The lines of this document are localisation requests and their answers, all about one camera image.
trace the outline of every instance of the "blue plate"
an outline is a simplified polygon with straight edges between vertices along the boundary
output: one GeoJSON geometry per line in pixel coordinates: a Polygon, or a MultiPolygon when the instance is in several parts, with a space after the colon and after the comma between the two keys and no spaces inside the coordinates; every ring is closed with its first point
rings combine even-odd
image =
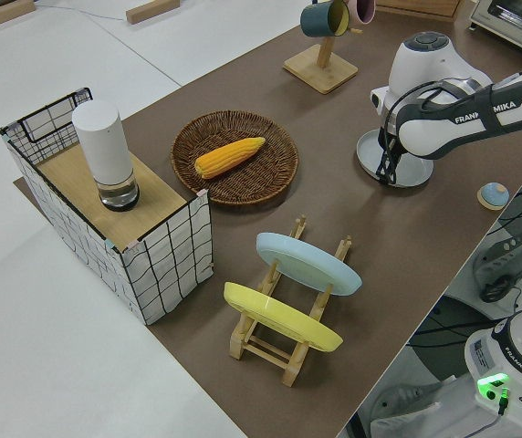
{"type": "Polygon", "coordinates": [[[298,283],[324,292],[332,285],[332,295],[352,295],[362,285],[360,276],[334,255],[287,235],[261,233],[257,252],[277,271],[298,283]]]}

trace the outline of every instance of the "mug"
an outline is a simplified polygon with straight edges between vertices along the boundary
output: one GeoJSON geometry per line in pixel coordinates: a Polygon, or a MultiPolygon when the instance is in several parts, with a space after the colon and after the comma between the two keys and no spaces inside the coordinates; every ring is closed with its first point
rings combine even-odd
{"type": "Polygon", "coordinates": [[[376,0],[345,0],[350,10],[350,23],[367,25],[374,18],[376,0]]]}
{"type": "Polygon", "coordinates": [[[312,0],[301,12],[299,23],[308,37],[339,37],[349,27],[350,12],[343,0],[312,0]]]}

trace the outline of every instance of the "yellow plate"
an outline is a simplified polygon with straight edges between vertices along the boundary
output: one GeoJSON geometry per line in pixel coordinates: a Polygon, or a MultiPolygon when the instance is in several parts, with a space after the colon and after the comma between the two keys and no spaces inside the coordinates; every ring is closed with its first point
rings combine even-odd
{"type": "Polygon", "coordinates": [[[334,351],[342,343],[324,324],[249,287],[224,283],[224,299],[239,312],[297,342],[307,342],[313,349],[334,351]]]}

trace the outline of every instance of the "white floor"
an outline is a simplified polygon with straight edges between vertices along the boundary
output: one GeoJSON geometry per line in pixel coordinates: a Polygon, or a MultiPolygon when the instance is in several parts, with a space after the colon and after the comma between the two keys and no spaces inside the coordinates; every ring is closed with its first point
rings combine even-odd
{"type": "MultiPolygon", "coordinates": [[[[308,3],[182,0],[124,21],[146,1],[44,0],[0,25],[0,127],[81,87],[128,117],[296,26],[308,3]]],[[[243,436],[70,253],[19,177],[0,138],[0,437],[243,436]]]]}

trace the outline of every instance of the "brown tabletop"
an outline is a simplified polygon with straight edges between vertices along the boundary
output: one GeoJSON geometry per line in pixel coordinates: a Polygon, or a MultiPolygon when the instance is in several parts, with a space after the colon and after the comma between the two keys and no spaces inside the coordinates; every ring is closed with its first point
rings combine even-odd
{"type": "MultiPolygon", "coordinates": [[[[295,28],[124,121],[130,149],[185,196],[169,154],[178,132],[198,116],[253,111],[280,124],[298,146],[298,174],[283,203],[255,211],[213,206],[214,276],[150,326],[248,436],[336,436],[496,220],[476,200],[477,190],[492,181],[511,193],[521,186],[522,132],[451,152],[426,185],[413,189],[378,184],[356,158],[357,139],[380,123],[370,91],[387,85],[406,37],[444,32],[494,81],[522,69],[521,50],[467,29],[469,8],[455,24],[379,13],[362,35],[337,38],[334,53],[359,73],[328,95],[282,68],[319,42],[295,28]],[[287,234],[300,214],[308,217],[305,240],[326,251],[352,236],[347,263],[364,284],[353,296],[330,299],[322,321],[344,342],[332,353],[311,350],[288,388],[269,362],[248,352],[240,361],[229,357],[239,315],[224,302],[223,284],[256,287],[266,272],[256,235],[287,234]]],[[[314,294],[283,279],[274,297],[309,311],[314,294]]]]}

